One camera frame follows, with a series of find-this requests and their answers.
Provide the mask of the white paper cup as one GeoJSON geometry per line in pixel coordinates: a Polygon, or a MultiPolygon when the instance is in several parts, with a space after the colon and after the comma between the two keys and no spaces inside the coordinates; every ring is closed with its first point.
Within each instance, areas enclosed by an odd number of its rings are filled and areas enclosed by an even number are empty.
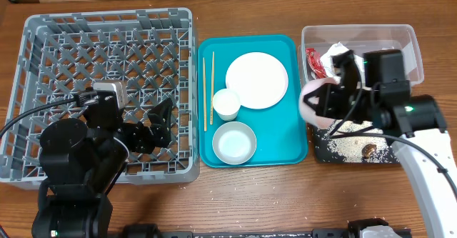
{"type": "Polygon", "coordinates": [[[213,108],[218,116],[228,122],[234,120],[241,108],[238,94],[232,89],[221,89],[214,94],[213,108]]]}

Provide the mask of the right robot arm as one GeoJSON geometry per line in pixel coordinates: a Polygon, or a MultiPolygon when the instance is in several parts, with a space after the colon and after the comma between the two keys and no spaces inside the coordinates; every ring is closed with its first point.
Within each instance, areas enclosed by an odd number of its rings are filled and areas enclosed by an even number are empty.
{"type": "Polygon", "coordinates": [[[335,56],[333,65],[341,80],[325,85],[323,115],[380,129],[353,135],[385,139],[411,182],[428,236],[455,237],[456,163],[446,120],[432,96],[412,95],[401,51],[365,53],[363,72],[352,51],[335,56]]]}

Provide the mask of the brown food scrap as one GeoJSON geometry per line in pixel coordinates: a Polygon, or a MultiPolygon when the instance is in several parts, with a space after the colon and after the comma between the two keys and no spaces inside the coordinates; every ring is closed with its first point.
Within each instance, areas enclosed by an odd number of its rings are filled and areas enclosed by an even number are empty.
{"type": "Polygon", "coordinates": [[[372,154],[377,151],[377,146],[375,144],[367,144],[362,150],[362,156],[364,159],[369,159],[372,154]]]}

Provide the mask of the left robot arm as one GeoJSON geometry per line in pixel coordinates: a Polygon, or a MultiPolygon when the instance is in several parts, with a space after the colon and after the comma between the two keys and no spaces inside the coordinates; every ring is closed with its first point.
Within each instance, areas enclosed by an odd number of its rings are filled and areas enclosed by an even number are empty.
{"type": "Polygon", "coordinates": [[[99,96],[83,119],[59,120],[41,134],[39,187],[33,237],[107,237],[113,211],[108,194],[130,153],[151,153],[171,143],[174,103],[148,111],[150,126],[126,123],[113,95],[99,96]]]}

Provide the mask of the red snack wrapper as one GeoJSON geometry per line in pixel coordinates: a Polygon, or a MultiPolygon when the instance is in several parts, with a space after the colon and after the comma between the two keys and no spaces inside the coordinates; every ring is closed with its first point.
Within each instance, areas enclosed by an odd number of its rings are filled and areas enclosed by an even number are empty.
{"type": "Polygon", "coordinates": [[[314,73],[315,79],[326,78],[326,71],[321,62],[320,54],[314,48],[307,48],[305,50],[308,65],[314,73]]]}

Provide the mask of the white napkin waste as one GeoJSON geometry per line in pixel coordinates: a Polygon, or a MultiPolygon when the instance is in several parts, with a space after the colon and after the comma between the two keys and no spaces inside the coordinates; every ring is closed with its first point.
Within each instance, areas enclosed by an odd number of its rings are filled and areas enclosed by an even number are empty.
{"type": "MultiPolygon", "coordinates": [[[[327,77],[331,77],[335,79],[337,82],[340,81],[340,77],[336,75],[336,71],[333,69],[333,57],[339,54],[343,54],[348,51],[348,48],[345,47],[341,42],[337,44],[333,44],[328,51],[321,56],[320,61],[324,67],[325,73],[327,77]]],[[[361,56],[354,55],[354,59],[356,60],[356,64],[358,69],[361,73],[362,82],[365,82],[365,71],[364,71],[364,60],[361,56]]]]}

